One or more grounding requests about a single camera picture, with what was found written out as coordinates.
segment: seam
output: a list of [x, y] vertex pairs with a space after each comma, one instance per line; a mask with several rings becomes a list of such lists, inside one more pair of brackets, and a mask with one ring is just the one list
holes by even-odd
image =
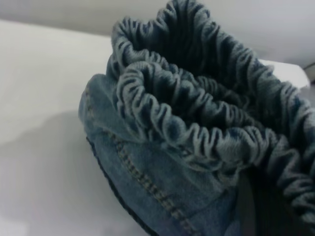
[[146, 225], [146, 223], [144, 223], [144, 221], [125, 203], [125, 201], [123, 200], [123, 198], [120, 196], [117, 188], [115, 187], [112, 179], [109, 177], [109, 175], [106, 173], [106, 171], [104, 170], [100, 158], [98, 157], [97, 153], [96, 153], [96, 149], [95, 149], [95, 145], [94, 143], [92, 143], [89, 138], [87, 138], [87, 141], [89, 142], [92, 152], [94, 154], [94, 157], [97, 160], [97, 163], [100, 167], [100, 169], [102, 170], [105, 178], [108, 181], [108, 184], [110, 186], [110, 188], [112, 189], [115, 197], [117, 198], [118, 202], [122, 205], [122, 207], [127, 211], [127, 213], [141, 226], [141, 228], [149, 235], [151, 236], [158, 236], [158, 234], [152, 230], [148, 225]]
[[113, 133], [108, 131], [104, 131], [116, 145], [116, 150], [118, 156], [122, 160], [123, 164], [127, 168], [128, 172], [131, 176], [138, 181], [142, 185], [142, 187], [149, 192], [160, 204], [161, 206], [170, 213], [170, 215], [177, 221], [179, 221], [180, 225], [187, 232], [188, 235], [191, 236], [202, 236], [201, 232], [197, 231], [195, 227], [191, 224], [188, 218], [184, 215], [183, 211], [175, 206], [173, 201], [158, 187], [151, 181], [151, 179], [144, 173], [141, 173], [133, 164], [131, 159], [129, 158], [129, 153], [124, 148], [124, 141], [119, 139]]

